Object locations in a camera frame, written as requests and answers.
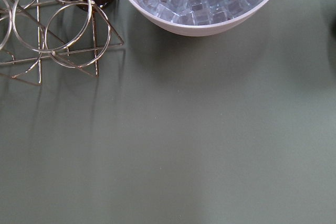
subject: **table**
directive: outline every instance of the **table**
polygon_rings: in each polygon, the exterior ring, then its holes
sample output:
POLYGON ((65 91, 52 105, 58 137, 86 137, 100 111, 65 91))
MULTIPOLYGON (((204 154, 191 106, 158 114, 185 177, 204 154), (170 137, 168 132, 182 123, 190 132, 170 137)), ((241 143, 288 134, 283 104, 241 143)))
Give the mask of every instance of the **table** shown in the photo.
POLYGON ((98 79, 0 79, 0 223, 335 223, 335 0, 200 38, 106 12, 98 79))

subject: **tabletop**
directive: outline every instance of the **tabletop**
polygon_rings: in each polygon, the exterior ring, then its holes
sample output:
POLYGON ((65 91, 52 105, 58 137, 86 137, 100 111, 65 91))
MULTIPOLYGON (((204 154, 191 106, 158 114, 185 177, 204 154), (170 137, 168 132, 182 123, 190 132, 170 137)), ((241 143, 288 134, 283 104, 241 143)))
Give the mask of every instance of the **tabletop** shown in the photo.
POLYGON ((105 11, 98 78, 0 78, 0 223, 336 223, 335 0, 208 37, 105 11))

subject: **bowl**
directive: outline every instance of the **bowl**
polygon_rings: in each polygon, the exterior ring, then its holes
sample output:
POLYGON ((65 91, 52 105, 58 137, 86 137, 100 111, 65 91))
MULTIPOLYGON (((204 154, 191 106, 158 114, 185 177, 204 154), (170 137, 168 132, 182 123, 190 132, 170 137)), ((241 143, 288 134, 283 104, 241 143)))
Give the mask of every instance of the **bowl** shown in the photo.
POLYGON ((260 8, 262 8, 269 0, 263 0, 260 4, 258 4, 256 7, 251 9, 250 11, 236 17, 233 19, 230 19, 225 22, 212 24, 212 25, 203 25, 203 26, 190 26, 190 25, 181 25, 176 24, 173 22, 168 22, 163 19, 160 19, 149 12, 147 12, 145 9, 143 9, 137 2, 137 0, 128 0, 141 14, 143 14, 147 19, 149 19, 154 24, 158 25, 159 27, 170 31, 175 34, 184 35, 184 36, 208 36, 208 35, 214 35, 219 34, 224 31, 227 31, 243 21, 247 20, 251 15, 253 15, 256 11, 258 11, 260 8))

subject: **bowl rim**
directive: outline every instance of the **bowl rim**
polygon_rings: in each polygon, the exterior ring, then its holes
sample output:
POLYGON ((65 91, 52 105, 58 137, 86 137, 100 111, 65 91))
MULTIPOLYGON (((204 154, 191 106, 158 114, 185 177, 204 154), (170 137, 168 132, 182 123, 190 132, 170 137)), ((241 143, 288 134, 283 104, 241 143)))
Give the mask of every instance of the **bowl rim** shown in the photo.
POLYGON ((178 23, 174 23, 174 22, 170 22, 170 21, 166 21, 164 19, 158 18, 156 16, 154 16, 153 14, 149 13, 148 11, 146 11, 145 9, 143 9, 136 1, 134 0, 128 0, 138 11, 140 11, 141 13, 143 13, 144 15, 149 16, 151 19, 155 20, 156 22, 159 23, 164 23, 168 26, 176 26, 176 27, 181 27, 181 28, 188 28, 188 29, 204 29, 204 28, 214 28, 214 27, 220 27, 220 26, 224 26, 224 25, 229 25, 229 24, 233 24, 236 22, 239 22, 240 20, 244 20, 247 17, 249 17, 250 15, 252 15, 253 13, 255 13, 256 11, 258 11, 261 7, 263 7, 269 0, 263 0, 261 1, 258 5, 256 5, 254 8, 252 8, 251 10, 241 14, 238 17, 235 17, 233 19, 224 21, 224 22, 220 22, 220 23, 216 23, 216 24, 210 24, 210 25, 183 25, 183 24, 178 24, 178 23))

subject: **wire rack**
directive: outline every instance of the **wire rack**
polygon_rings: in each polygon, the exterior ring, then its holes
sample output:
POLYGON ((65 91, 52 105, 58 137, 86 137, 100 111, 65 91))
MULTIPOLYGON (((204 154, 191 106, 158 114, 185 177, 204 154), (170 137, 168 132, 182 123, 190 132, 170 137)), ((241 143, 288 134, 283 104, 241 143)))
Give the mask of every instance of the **wire rack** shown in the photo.
POLYGON ((93 77, 99 75, 99 59, 103 56, 107 49, 122 46, 124 40, 118 34, 116 29, 111 25, 107 15, 104 11, 93 1, 93 0, 31 0, 28 4, 21 4, 22 0, 0 0, 2 5, 0 5, 0 24, 6 22, 6 31, 3 36, 0 37, 0 52, 6 57, 0 57, 0 70, 1 67, 11 66, 12 68, 25 63, 29 67, 20 68, 19 73, 15 74, 4 74, 0 73, 3 77, 8 77, 13 80, 22 81, 32 85, 39 86, 42 84, 42 61, 45 59, 52 59, 57 64, 66 67, 77 69, 85 74, 93 77), (43 6, 56 6, 56 11, 49 17, 49 19, 43 24, 41 21, 41 16, 44 14, 41 11, 43 6), (79 32, 71 39, 65 41, 60 36, 56 35, 51 29, 51 23, 61 15, 62 12, 71 8, 73 6, 78 6, 86 9, 86 18, 83 26, 80 28, 79 32), (35 44, 27 41, 20 34, 20 24, 17 22, 18 17, 27 18, 37 26, 35 44), (107 27, 107 36, 103 46, 98 46, 98 31, 97 31, 97 18, 103 20, 104 25, 107 27), (74 45, 83 37, 84 33, 87 32, 88 27, 92 29, 91 45, 92 47, 84 49, 73 50, 74 45), (7 49, 6 45, 12 40, 12 37, 19 41, 19 43, 24 46, 30 52, 33 52, 35 56, 25 57, 25 54, 15 55, 13 52, 7 49), (50 45, 50 40, 57 41, 57 45, 50 45), (89 60, 85 58, 85 62, 75 63, 71 57, 74 55, 78 56, 86 52, 92 52, 92 57, 89 60), (89 66, 94 66, 94 71, 88 71, 89 66), (33 69, 37 69, 37 80, 31 81, 26 80, 25 75, 31 72, 33 69))

